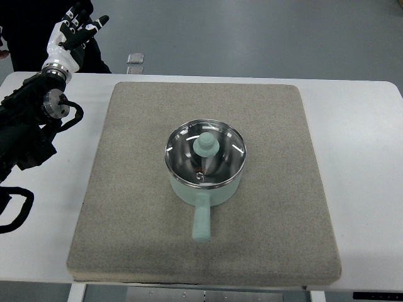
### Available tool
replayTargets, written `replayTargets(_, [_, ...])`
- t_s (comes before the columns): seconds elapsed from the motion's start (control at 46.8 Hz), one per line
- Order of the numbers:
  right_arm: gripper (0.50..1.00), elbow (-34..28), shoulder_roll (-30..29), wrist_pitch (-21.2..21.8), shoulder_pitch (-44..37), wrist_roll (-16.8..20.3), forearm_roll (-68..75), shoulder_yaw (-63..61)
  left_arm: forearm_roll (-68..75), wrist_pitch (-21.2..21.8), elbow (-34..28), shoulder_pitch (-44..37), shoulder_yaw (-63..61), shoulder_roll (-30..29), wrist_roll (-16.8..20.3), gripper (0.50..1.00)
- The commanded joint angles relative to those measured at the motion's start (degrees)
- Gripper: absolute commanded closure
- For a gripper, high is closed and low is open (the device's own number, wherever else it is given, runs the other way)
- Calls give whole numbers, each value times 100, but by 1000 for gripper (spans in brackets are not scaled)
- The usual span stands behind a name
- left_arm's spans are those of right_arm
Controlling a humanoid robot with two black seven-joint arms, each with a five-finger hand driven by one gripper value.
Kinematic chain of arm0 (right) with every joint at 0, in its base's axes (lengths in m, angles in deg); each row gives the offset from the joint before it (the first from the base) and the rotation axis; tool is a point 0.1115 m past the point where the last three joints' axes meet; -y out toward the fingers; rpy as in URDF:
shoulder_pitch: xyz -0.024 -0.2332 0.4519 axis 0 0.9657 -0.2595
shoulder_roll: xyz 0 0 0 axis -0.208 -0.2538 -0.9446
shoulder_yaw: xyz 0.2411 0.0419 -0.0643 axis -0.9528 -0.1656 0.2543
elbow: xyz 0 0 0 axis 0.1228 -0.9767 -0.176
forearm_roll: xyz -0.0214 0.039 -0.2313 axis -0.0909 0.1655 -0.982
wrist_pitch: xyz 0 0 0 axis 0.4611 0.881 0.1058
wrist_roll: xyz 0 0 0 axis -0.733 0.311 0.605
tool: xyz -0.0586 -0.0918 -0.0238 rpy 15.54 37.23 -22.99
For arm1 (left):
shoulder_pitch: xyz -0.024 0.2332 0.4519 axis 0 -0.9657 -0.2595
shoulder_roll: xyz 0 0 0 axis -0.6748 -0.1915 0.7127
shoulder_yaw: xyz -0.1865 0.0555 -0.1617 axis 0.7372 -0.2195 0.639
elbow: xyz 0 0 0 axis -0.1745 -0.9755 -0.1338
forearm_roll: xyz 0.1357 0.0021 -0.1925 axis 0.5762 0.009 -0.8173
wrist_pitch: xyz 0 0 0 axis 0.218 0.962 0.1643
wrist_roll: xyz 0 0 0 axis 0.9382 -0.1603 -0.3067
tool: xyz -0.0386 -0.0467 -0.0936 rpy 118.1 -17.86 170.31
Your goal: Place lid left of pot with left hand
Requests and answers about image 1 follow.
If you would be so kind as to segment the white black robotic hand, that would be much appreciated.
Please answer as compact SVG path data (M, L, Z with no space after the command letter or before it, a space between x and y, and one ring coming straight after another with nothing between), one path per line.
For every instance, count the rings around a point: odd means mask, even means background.
M44 74L57 74L69 83L82 68L87 45L110 20L103 15L93 21L90 14L78 1L55 24L47 43L48 57L42 65Z

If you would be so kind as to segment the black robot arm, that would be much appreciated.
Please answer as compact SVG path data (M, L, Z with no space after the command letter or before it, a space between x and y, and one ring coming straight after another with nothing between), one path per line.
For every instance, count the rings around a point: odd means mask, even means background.
M80 122L84 111L64 94L65 80L41 72L1 102L1 181L14 166L36 167L57 153L57 133Z

